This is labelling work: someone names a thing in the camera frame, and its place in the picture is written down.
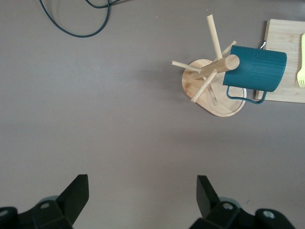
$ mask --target wooden dowel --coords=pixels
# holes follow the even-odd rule
[[[232,46],[233,45],[236,45],[236,41],[233,41],[228,47],[226,47],[225,50],[223,50],[223,52],[221,53],[223,56],[226,55],[231,49],[232,49]],[[201,77],[198,77],[200,73],[191,73],[191,76],[195,77],[195,79],[199,79]]]
[[[173,61],[172,65],[175,65],[175,66],[178,66],[178,67],[181,67],[181,68],[185,68],[185,69],[188,69],[188,70],[191,70],[191,71],[194,71],[194,72],[198,72],[198,73],[201,71],[201,68],[196,68],[194,66],[191,66],[191,65],[188,65],[188,64],[185,64],[185,63],[180,63],[180,62],[177,62],[177,61]]]
[[[177,61],[173,61],[172,65],[182,67],[182,68],[185,68],[185,69],[188,69],[188,70],[191,70],[191,71],[195,71],[195,72],[198,72],[198,73],[201,71],[201,68],[196,68],[194,66],[191,66],[191,65],[188,65],[188,64],[185,64],[185,63],[180,63],[180,62],[177,62]],[[217,99],[215,97],[214,91],[212,90],[210,85],[208,86],[208,90],[209,90],[210,96],[212,98],[213,104],[215,106],[218,105],[218,102],[217,102]]]
[[[212,62],[201,68],[200,74],[193,76],[193,79],[200,79],[209,76],[215,69],[218,73],[234,70],[239,66],[239,58],[236,55],[229,55],[225,58]]]
[[[236,45],[236,41],[233,41],[228,47],[226,47],[225,50],[223,50],[223,52],[221,53],[222,56],[225,56],[232,49],[233,45]]]
[[[208,85],[208,91],[210,93],[210,96],[211,96],[211,99],[212,99],[212,102],[213,102],[214,106],[217,106],[218,102],[217,102],[216,96],[214,94],[213,88],[211,87],[210,84]]]
[[[220,60],[223,56],[221,54],[220,44],[219,44],[219,40],[218,40],[218,36],[217,36],[217,32],[216,32],[213,15],[211,14],[211,15],[207,16],[206,18],[208,20],[208,24],[209,24],[209,28],[210,28],[210,32],[211,32],[211,36],[212,36],[212,41],[213,41],[214,49],[216,52],[216,57],[218,60]]]
[[[191,101],[193,103],[195,103],[197,101],[197,99],[199,98],[199,96],[201,96],[201,94],[204,92],[204,90],[206,89],[206,87],[211,83],[211,81],[214,79],[214,77],[216,76],[217,71],[214,70],[209,77],[206,79],[206,81],[202,84],[202,86],[199,88],[199,90],[195,93],[195,95],[193,96],[193,98],[191,99]]]

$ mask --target teal mug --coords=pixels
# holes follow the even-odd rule
[[[273,92],[279,85],[287,62],[284,52],[232,46],[231,54],[238,56],[239,66],[225,73],[223,85],[227,85],[227,96],[230,99],[246,100],[261,104],[267,92]],[[259,101],[229,95],[230,86],[263,91]]]

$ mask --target black cable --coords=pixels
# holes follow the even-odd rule
[[[103,6],[95,6],[93,5],[91,2],[89,2],[88,0],[85,0],[89,5],[91,5],[92,7],[94,8],[97,8],[97,9],[101,9],[101,8],[106,8],[107,7],[107,4],[106,5],[103,5]],[[118,1],[121,1],[121,0],[115,0],[113,2],[110,2],[110,5],[113,5],[115,3],[117,3]]]
[[[108,22],[108,19],[109,19],[109,15],[110,15],[110,6],[119,2],[120,0],[115,0],[113,2],[110,2],[110,0],[107,0],[107,4],[106,5],[103,5],[103,6],[95,6],[93,4],[91,4],[88,0],[85,0],[89,5],[91,5],[92,7],[94,8],[98,8],[98,9],[101,9],[101,8],[106,8],[107,7],[107,14],[106,14],[106,17],[105,17],[105,20],[104,20],[104,23],[102,24],[102,26],[97,30],[95,31],[94,33],[91,33],[91,34],[88,34],[88,35],[77,35],[77,34],[74,34],[74,33],[71,33],[65,29],[63,29],[61,26],[59,26],[54,20],[53,18],[50,16],[50,14],[48,13],[48,11],[46,10],[46,8],[44,7],[43,3],[42,3],[42,0],[39,0],[44,12],[46,13],[46,15],[48,16],[48,18],[52,21],[52,23],[58,28],[60,29],[61,31],[65,32],[66,34],[68,35],[71,35],[73,37],[79,37],[79,38],[85,38],[85,37],[92,37],[96,34],[98,34],[100,31],[102,31],[104,29],[104,27],[106,26],[107,22]]]

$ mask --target yellow plastic fork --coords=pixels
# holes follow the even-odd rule
[[[302,65],[301,70],[297,73],[297,82],[300,87],[305,87],[305,33],[301,38],[301,53],[302,53]]]

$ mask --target wooden mug tree stand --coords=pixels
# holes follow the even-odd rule
[[[213,15],[208,16],[207,21],[216,59],[201,59],[189,65],[173,61],[172,65],[185,68],[182,86],[193,103],[198,103],[215,116],[229,117],[239,112],[245,104],[244,100],[229,99],[226,95],[227,86],[223,85],[225,72],[234,70],[239,65],[239,58],[236,55],[223,57],[236,42],[232,42],[221,52]],[[244,88],[230,87],[230,95],[246,98],[247,92]]]

